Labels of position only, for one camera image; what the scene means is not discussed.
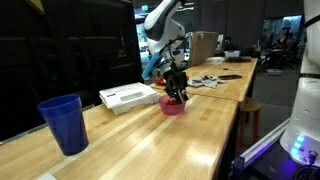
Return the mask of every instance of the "wooden table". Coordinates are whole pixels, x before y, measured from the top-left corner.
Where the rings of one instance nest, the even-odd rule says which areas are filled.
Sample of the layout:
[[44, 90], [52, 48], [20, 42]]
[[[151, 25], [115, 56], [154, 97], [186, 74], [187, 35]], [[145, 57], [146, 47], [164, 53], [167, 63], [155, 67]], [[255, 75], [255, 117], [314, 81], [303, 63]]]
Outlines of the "wooden table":
[[44, 128], [0, 147], [0, 179], [211, 179], [233, 126], [237, 102], [189, 95], [185, 113], [158, 104], [115, 116], [104, 105], [85, 111], [89, 146], [65, 157]]
[[[235, 100], [238, 102], [243, 102], [248, 91], [250, 90], [250, 85], [253, 83], [251, 81], [254, 77], [255, 67], [257, 65], [257, 59], [251, 59], [250, 62], [242, 63], [227, 63], [223, 62], [220, 64], [205, 63], [191, 67], [185, 72], [190, 78], [209, 74], [212, 76], [229, 75], [229, 74], [239, 74], [242, 76], [241, 79], [229, 80], [226, 84], [218, 84], [215, 89], [209, 87], [187, 87], [187, 93], [197, 94], [209, 97], [218, 97], [223, 99]], [[239, 71], [223, 70], [222, 68], [234, 68], [239, 69]], [[154, 89], [164, 89], [165, 86], [157, 85], [155, 83], [150, 85]]]

